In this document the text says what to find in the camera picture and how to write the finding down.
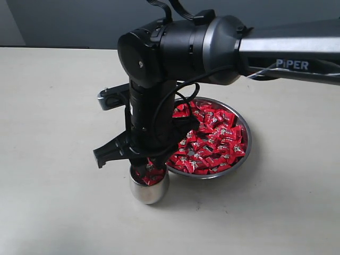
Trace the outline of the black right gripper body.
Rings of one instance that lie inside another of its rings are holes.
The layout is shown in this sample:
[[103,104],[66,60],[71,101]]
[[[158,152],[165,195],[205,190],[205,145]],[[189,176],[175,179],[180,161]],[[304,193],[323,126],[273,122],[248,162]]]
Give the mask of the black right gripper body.
[[99,168],[114,160],[171,156],[187,133],[199,127],[192,113],[173,117],[176,106],[194,100],[198,83],[168,81],[149,89],[133,81],[128,84],[129,104],[123,106],[125,131],[93,151]]

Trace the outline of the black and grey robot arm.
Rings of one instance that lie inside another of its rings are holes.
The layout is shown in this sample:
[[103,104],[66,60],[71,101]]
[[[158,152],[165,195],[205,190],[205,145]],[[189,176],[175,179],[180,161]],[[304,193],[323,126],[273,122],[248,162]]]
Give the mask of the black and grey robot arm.
[[229,85],[240,76],[339,84],[339,19],[255,29],[234,16],[204,11],[190,20],[154,21],[122,35],[117,52],[129,82],[100,92],[103,110],[125,107],[125,131],[94,150],[98,167],[128,159],[144,173],[164,168],[199,126],[173,117],[180,89]]

